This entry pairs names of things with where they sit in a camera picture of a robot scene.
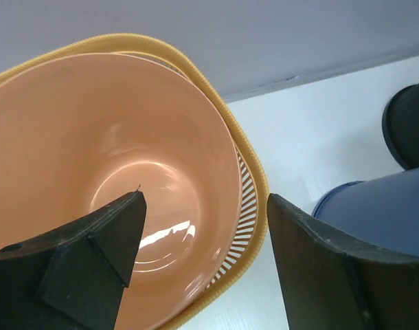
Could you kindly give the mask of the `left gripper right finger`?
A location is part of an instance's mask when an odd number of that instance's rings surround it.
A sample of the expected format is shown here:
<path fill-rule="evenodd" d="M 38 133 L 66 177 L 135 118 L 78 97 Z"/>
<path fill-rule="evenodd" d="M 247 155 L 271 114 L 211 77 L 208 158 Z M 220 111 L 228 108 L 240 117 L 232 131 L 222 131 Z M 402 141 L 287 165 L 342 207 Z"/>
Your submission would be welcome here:
<path fill-rule="evenodd" d="M 270 194 L 267 216 L 291 329 L 419 329 L 419 257 L 342 232 Z"/>

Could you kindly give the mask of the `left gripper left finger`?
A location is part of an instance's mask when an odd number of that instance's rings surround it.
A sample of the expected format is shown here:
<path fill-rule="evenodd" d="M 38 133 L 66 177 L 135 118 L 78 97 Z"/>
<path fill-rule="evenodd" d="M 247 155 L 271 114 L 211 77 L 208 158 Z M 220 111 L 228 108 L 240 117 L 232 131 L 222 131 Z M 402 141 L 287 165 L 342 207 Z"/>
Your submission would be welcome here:
<path fill-rule="evenodd" d="M 0 329 L 113 329 L 147 204 L 141 191 L 0 250 Z"/>

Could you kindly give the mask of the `blue plastic bucket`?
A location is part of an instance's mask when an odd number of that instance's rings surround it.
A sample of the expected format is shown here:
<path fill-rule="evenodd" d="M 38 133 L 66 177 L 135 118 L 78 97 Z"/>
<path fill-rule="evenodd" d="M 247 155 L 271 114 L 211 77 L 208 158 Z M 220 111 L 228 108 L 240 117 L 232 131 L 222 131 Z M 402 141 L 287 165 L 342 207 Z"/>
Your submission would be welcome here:
<path fill-rule="evenodd" d="M 362 241 L 419 256 L 419 168 L 337 186 L 312 216 Z"/>

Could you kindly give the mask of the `yellow slotted basket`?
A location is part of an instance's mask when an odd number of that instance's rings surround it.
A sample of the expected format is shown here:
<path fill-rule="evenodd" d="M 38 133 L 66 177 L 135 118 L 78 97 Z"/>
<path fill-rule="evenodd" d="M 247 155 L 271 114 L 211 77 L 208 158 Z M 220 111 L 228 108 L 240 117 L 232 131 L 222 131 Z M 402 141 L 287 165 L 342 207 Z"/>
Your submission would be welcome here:
<path fill-rule="evenodd" d="M 234 140 L 242 179 L 242 204 L 239 229 L 223 264 L 197 299 L 177 315 L 158 325 L 158 329 L 178 329 L 229 289 L 250 268 L 267 233 L 269 185 L 264 169 L 241 126 L 226 103 L 194 63 L 172 45 L 143 34 L 114 33 L 86 38 L 42 54 L 0 73 L 0 85 L 9 78 L 47 61 L 75 54 L 106 52 L 130 54 L 154 60 L 173 69 L 194 83 L 214 104 Z"/>

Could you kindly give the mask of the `orange bucket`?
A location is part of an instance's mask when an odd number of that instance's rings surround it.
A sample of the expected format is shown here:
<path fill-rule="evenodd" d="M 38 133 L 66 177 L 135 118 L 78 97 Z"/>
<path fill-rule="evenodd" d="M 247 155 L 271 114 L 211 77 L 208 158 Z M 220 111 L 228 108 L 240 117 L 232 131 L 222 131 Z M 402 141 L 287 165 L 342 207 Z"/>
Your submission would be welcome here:
<path fill-rule="evenodd" d="M 118 329 L 156 329 L 222 265 L 242 188 L 208 97 L 151 60 L 83 54 L 0 85 L 0 249 L 143 192 L 146 223 Z"/>

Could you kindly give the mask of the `black ribbed bucket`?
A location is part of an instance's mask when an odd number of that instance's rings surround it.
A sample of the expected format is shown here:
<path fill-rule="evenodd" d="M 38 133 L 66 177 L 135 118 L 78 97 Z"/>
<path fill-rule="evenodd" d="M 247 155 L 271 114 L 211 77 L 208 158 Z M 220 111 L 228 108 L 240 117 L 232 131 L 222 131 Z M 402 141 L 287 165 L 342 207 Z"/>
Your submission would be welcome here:
<path fill-rule="evenodd" d="M 382 132 L 389 152 L 405 170 L 419 168 L 419 83 L 401 89 L 387 103 Z"/>

